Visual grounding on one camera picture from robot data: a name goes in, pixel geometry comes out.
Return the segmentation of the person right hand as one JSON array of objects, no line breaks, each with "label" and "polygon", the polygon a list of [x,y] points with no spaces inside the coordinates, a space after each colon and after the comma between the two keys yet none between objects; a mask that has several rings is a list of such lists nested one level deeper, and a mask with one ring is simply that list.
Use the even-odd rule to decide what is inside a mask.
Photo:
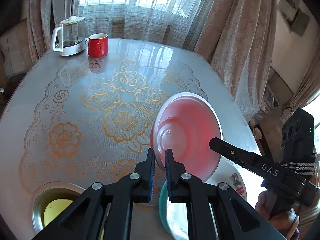
[{"label": "person right hand", "polygon": [[290,211],[282,212],[272,218],[270,218],[270,212],[266,208],[267,191],[263,191],[259,194],[258,202],[255,205],[255,210],[268,222],[282,233],[286,239],[297,239],[299,237],[299,230],[297,229],[299,224],[299,216],[296,215],[294,209]]}]

